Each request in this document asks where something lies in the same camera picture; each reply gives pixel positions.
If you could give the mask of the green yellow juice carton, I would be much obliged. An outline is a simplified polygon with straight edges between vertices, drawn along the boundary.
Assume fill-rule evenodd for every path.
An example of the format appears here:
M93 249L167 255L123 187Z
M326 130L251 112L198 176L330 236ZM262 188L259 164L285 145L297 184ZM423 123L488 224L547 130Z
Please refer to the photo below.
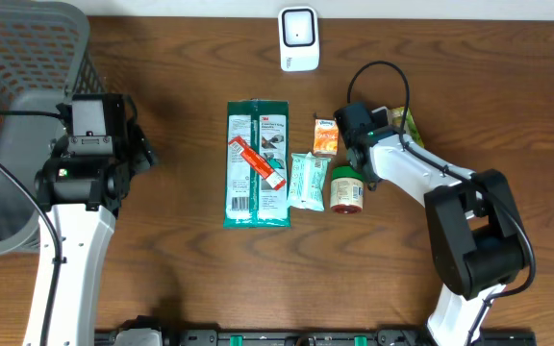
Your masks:
M409 135L412 140L421 148L424 147L424 143L420 136L420 133L415 124L414 118L410 111L404 115L404 107L390 109L388 113L389 123L395 128L399 128L402 122L402 118L405 118L404 131Z

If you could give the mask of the green 3M package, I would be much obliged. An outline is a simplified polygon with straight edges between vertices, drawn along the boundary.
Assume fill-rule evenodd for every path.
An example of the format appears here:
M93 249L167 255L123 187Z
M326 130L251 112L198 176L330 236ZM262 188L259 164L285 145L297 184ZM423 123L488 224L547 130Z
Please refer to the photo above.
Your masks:
M269 179L243 156L249 147L270 167ZM230 101L227 106L226 228L288 227L289 103Z

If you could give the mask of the mint green wipes pack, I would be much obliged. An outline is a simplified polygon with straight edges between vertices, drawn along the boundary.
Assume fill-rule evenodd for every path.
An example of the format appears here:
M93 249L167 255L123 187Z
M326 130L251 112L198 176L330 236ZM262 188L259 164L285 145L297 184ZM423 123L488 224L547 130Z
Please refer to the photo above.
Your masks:
M330 158L312 153L292 154L288 206L302 210L324 211L322 191Z

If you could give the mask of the white jar green lid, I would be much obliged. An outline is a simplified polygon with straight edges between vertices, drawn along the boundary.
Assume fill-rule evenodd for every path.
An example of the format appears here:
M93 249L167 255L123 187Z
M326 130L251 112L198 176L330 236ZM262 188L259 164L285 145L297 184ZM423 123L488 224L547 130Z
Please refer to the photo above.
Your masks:
M330 209L340 214L355 214L364 207L363 177L350 166L333 169Z

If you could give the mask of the small orange box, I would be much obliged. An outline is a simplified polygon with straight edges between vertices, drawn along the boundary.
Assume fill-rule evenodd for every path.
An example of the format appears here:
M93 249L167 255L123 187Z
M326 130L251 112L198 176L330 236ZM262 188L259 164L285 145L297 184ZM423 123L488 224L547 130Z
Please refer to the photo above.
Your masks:
M315 121L313 154L316 156L334 156L339 148L339 128L335 120L317 119Z

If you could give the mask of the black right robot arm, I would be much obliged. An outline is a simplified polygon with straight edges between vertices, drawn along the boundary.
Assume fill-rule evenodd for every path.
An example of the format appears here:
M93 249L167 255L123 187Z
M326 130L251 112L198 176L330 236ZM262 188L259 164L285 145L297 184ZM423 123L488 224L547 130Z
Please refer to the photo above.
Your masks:
M350 165L370 185L388 181L425 208L432 259L443 287L426 329L437 345L469 345L492 303L518 294L535 257L506 178L455 166L391 127L347 130Z

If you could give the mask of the red sachet packet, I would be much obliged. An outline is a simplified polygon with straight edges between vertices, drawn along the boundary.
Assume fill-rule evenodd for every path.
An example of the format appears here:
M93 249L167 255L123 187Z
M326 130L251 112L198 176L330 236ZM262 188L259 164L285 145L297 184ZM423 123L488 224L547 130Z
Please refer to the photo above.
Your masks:
M228 145L237 155L241 156L272 189L280 190L286 185L286 179L254 151L241 136L235 136L229 141Z

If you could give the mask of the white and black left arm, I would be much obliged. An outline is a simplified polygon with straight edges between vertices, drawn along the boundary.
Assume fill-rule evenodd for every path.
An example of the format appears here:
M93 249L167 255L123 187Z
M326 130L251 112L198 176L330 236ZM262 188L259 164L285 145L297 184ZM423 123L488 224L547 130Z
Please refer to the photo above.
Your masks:
M133 121L121 133L73 136L37 173L39 260L26 345L91 345L104 259L131 180L157 158Z

